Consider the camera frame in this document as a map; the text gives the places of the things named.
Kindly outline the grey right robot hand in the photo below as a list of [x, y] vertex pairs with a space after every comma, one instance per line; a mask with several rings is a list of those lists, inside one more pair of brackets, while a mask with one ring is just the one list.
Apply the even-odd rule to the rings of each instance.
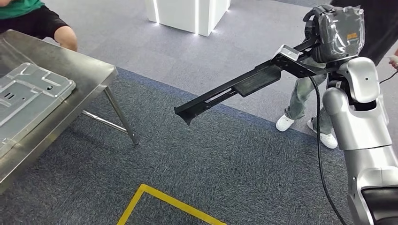
[[311, 57], [318, 63], [356, 57], [364, 47], [365, 15], [360, 5], [322, 4], [307, 12], [303, 21], [319, 36], [319, 45], [311, 49]]

